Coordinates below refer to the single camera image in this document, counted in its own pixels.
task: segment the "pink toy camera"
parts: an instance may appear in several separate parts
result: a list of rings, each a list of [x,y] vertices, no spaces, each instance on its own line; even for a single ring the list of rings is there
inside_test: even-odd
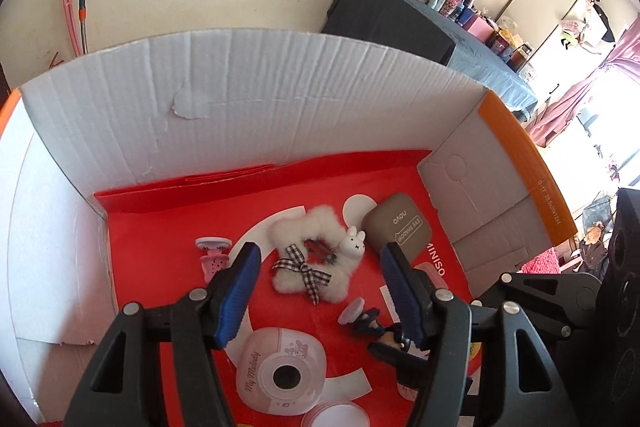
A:
[[[317,339],[300,331],[262,328],[242,350],[236,387],[251,409],[296,416],[320,400],[326,377],[326,354]]]

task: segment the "red box bottom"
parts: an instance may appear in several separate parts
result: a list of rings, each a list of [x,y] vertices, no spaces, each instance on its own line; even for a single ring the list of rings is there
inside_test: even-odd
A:
[[[219,235],[235,243],[261,220],[299,205],[308,210],[318,204],[330,204],[341,220],[342,206],[350,196],[366,194],[380,202],[395,192],[411,195],[433,229],[431,253],[424,250],[413,264],[433,263],[437,256],[449,288],[469,301],[471,295],[462,268],[417,172],[418,161],[427,154],[349,153],[278,168],[267,165],[96,194],[109,215],[118,305],[138,301],[146,308],[161,306],[202,287],[202,252],[194,245],[197,237]],[[367,307],[382,311],[382,324],[392,323],[380,291],[385,283],[377,254],[367,247],[364,260],[351,279],[349,298],[339,305],[320,302],[313,306],[306,295],[276,293],[271,285],[271,265],[276,259],[277,252],[273,251],[263,261],[249,302],[254,330],[282,327],[313,335],[326,350],[327,377],[363,368],[372,391],[355,401],[369,414],[371,426],[404,426],[413,403],[400,396],[394,369],[370,356],[366,348],[371,339],[355,337],[350,327],[337,323],[342,309],[358,296],[365,299]],[[266,415],[245,406],[236,392],[235,366],[225,351],[216,352],[214,359],[236,423],[255,427],[300,425],[300,416]],[[479,359],[472,360],[469,374],[478,368]],[[161,346],[161,365],[169,422],[179,427],[183,421],[172,350],[166,344]]]

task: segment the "pink box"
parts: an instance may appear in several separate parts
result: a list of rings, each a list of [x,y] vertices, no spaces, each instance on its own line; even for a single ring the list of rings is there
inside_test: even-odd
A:
[[[487,39],[494,34],[494,29],[475,14],[462,27],[482,42],[487,42]]]

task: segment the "pink curtain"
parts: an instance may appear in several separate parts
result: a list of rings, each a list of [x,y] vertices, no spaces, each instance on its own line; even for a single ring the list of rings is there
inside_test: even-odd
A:
[[[640,85],[640,18],[626,30],[604,62],[583,81],[574,84],[560,100],[546,108],[526,127],[533,143],[546,147],[574,119],[596,79],[609,69],[627,74]]]

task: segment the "table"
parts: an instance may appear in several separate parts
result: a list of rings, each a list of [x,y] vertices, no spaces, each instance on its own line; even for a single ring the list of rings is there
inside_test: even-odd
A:
[[[420,0],[334,0],[322,33],[375,42],[466,74],[528,120],[533,90],[483,42]]]

